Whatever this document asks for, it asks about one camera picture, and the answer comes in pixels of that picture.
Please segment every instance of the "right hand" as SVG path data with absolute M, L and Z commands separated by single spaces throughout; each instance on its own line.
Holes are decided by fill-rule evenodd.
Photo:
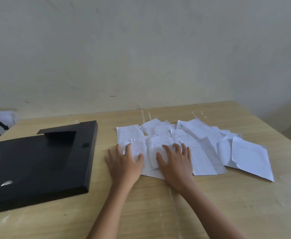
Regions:
M 178 193 L 181 193 L 186 185 L 194 182 L 191 150 L 184 143 L 182 143 L 182 149 L 176 143 L 173 146 L 175 147 L 175 152 L 171 151 L 167 145 L 162 145 L 168 157 L 167 163 L 164 162 L 160 153 L 157 153 L 157 161 L 165 180 Z

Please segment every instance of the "table surface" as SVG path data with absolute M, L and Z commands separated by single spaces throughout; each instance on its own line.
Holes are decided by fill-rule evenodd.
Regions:
M 151 118 L 170 123 L 198 117 L 268 149 L 272 183 L 238 169 L 195 176 L 203 192 L 250 238 L 291 239 L 291 141 L 236 102 L 24 119 L 0 140 L 34 136 L 40 129 L 97 120 L 99 125 L 89 193 L 0 213 L 0 238 L 84 239 L 111 185 L 104 156 L 117 141 L 116 127 Z M 122 212 L 118 238 L 208 238 L 186 201 L 163 180 L 141 176 Z

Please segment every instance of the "hand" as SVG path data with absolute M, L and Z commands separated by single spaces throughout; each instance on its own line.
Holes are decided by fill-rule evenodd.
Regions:
M 139 179 L 143 169 L 143 154 L 139 154 L 138 161 L 135 162 L 131 153 L 131 143 L 126 146 L 125 154 L 123 155 L 122 149 L 119 144 L 116 147 L 116 154 L 113 154 L 108 149 L 109 156 L 105 157 L 106 163 L 109 168 L 112 182 L 116 186 L 127 186 L 132 188 L 134 183 Z
M 178 192 L 181 193 L 185 185 L 193 182 L 193 167 L 191 162 L 191 150 L 182 143 L 182 151 L 180 145 L 174 143 L 175 152 L 167 145 L 162 145 L 165 149 L 168 162 L 165 163 L 161 154 L 157 153 L 157 161 L 159 169 L 165 180 Z

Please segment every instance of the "left hand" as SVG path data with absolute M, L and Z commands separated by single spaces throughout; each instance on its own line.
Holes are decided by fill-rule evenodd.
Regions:
M 120 145 L 116 146 L 116 154 L 110 148 L 108 149 L 109 156 L 105 157 L 109 168 L 112 182 L 117 186 L 128 186 L 132 188 L 134 183 L 139 179 L 143 169 L 143 154 L 139 154 L 138 161 L 135 162 L 131 153 L 131 143 L 125 148 L 125 154 L 122 153 Z

